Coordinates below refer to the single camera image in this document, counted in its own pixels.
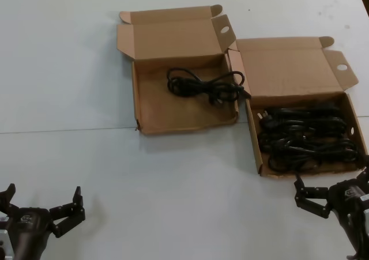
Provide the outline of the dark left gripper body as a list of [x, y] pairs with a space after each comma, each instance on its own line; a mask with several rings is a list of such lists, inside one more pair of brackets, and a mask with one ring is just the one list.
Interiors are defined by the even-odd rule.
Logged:
[[42, 208], [19, 208], [1, 217], [1, 259], [40, 259], [51, 222], [49, 211]]

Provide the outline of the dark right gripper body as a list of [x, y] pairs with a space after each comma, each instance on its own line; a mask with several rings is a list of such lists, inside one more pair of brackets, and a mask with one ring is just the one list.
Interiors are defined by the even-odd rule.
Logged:
[[368, 259], [368, 184], [345, 180], [329, 189], [332, 211], [344, 229], [355, 255], [348, 259]]

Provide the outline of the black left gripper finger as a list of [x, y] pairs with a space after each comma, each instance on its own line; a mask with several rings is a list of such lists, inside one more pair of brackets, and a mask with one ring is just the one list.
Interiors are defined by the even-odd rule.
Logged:
[[50, 230], [56, 238], [62, 237], [85, 221], [81, 187], [76, 187], [71, 203], [51, 208], [49, 213], [52, 219]]
[[16, 186], [11, 183], [9, 187], [0, 193], [0, 211], [4, 214], [11, 214], [12, 211], [17, 210], [17, 206], [11, 203], [13, 196], [16, 193]]

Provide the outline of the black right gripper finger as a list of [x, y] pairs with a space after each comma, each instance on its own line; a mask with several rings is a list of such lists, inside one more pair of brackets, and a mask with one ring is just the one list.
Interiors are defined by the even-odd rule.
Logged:
[[365, 169], [356, 177], [356, 179], [362, 184], [368, 184], [369, 181], [368, 167], [365, 167]]
[[[296, 181], [294, 182], [294, 186], [296, 190], [296, 206], [319, 217], [329, 217], [332, 209], [328, 202], [329, 189], [327, 187], [306, 187], [299, 175], [296, 175], [295, 177]], [[321, 205], [311, 199], [324, 199], [326, 204]]]

